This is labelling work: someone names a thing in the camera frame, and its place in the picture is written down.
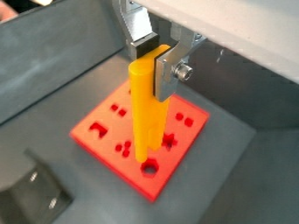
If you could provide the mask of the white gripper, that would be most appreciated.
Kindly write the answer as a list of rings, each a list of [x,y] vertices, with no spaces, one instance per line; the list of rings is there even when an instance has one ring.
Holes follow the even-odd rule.
[[[191,78],[189,55],[207,38],[299,84],[299,0],[136,2],[175,22],[171,38],[177,43],[155,58],[153,96],[159,102],[173,94],[177,82]]]

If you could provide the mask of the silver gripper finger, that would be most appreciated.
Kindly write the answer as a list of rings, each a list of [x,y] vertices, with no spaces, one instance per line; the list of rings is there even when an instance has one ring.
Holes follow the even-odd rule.
[[[128,55],[136,60],[159,46],[146,8],[133,0],[112,0],[112,6],[125,34]]]

